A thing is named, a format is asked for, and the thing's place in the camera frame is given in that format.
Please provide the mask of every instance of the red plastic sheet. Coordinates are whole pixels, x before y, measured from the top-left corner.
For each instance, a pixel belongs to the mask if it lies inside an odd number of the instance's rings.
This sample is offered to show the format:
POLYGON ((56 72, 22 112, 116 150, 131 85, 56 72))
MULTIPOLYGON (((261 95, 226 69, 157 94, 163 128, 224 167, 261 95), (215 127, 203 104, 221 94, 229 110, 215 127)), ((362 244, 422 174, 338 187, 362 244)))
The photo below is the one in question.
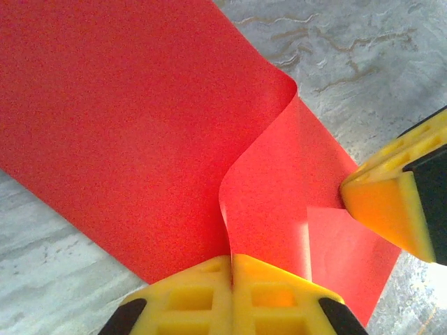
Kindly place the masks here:
POLYGON ((397 249, 308 215, 355 164, 211 1, 0 6, 2 169, 149 283, 231 244, 367 321, 397 249))

